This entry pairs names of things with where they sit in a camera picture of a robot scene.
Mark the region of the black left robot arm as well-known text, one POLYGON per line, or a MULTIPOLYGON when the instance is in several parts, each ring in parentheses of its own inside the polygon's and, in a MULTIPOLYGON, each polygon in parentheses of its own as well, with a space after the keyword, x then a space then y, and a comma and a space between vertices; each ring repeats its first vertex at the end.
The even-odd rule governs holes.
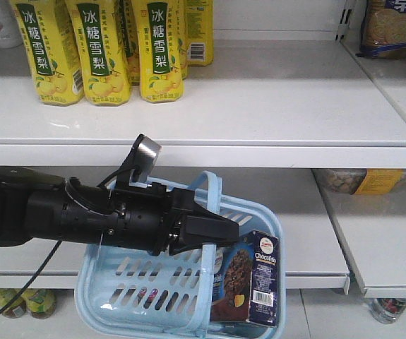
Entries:
POLYGON ((154 182, 113 189, 72 177, 0 166, 0 247, 31 239, 101 244, 157 256, 230 246, 239 238, 236 222, 200 206, 195 192, 154 182))

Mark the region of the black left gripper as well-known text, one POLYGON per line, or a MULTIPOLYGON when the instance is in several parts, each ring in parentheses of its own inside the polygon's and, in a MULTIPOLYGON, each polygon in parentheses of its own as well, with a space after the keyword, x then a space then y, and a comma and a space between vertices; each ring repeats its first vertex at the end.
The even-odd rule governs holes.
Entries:
POLYGON ((239 225, 204 208, 196 209, 195 192, 159 182, 147 187, 115 182, 110 185, 114 215, 109 245, 175 256, 204 245, 231 246, 239 225))

